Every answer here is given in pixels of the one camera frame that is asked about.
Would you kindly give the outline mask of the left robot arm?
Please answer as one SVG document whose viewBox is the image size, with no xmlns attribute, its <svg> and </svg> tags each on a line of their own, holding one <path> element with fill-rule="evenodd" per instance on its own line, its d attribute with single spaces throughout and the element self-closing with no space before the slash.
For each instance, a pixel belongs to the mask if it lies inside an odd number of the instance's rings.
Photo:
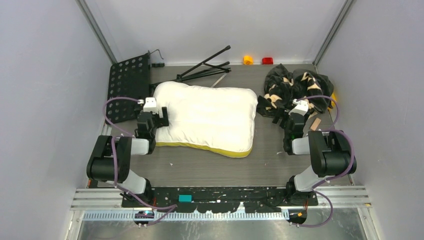
<svg viewBox="0 0 424 240">
<path fill-rule="evenodd" d="M 154 199 L 152 186 L 148 179 L 131 170 L 131 156 L 152 154 L 157 129 L 167 126 L 168 109 L 162 107 L 157 112 L 142 110 L 138 114 L 134 137 L 100 135 L 87 163 L 87 177 L 120 187 L 127 195 L 133 193 L 136 203 L 148 207 Z"/>
</svg>

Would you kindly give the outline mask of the black floral pillowcase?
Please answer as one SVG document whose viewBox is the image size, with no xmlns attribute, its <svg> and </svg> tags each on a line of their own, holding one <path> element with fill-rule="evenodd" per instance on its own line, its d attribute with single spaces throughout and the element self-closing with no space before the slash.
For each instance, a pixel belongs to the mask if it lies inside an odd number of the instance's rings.
<svg viewBox="0 0 424 240">
<path fill-rule="evenodd" d="M 306 99 L 309 114 L 323 114 L 333 108 L 331 97 L 334 85 L 329 77 L 307 69 L 289 71 L 284 65 L 273 67 L 265 76 L 263 96 L 258 96 L 256 112 L 263 117 L 273 118 L 279 111 L 289 110 L 293 100 Z"/>
</svg>

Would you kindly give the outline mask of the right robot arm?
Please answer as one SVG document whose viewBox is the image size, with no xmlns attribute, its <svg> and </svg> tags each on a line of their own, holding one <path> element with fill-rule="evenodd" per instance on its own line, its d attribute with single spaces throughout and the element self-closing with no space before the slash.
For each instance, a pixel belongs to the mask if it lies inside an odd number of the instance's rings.
<svg viewBox="0 0 424 240">
<path fill-rule="evenodd" d="M 355 173 L 357 161 L 351 140 L 341 130 L 310 130 L 304 136 L 306 117 L 300 113 L 286 113 L 281 118 L 284 129 L 283 149 L 288 155 L 308 155 L 310 166 L 293 175 L 285 186 L 282 200 L 299 205 L 316 196 L 316 187 L 329 180 Z"/>
</svg>

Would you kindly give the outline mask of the white pillow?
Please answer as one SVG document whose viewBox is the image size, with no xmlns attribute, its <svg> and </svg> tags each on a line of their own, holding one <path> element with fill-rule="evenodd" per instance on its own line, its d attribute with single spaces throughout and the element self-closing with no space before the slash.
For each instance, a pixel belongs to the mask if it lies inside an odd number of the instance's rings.
<svg viewBox="0 0 424 240">
<path fill-rule="evenodd" d="M 248 88 L 205 87 L 167 81 L 153 94 L 168 126 L 156 131 L 158 147 L 190 147 L 245 158 L 255 136 L 257 95 Z"/>
</svg>

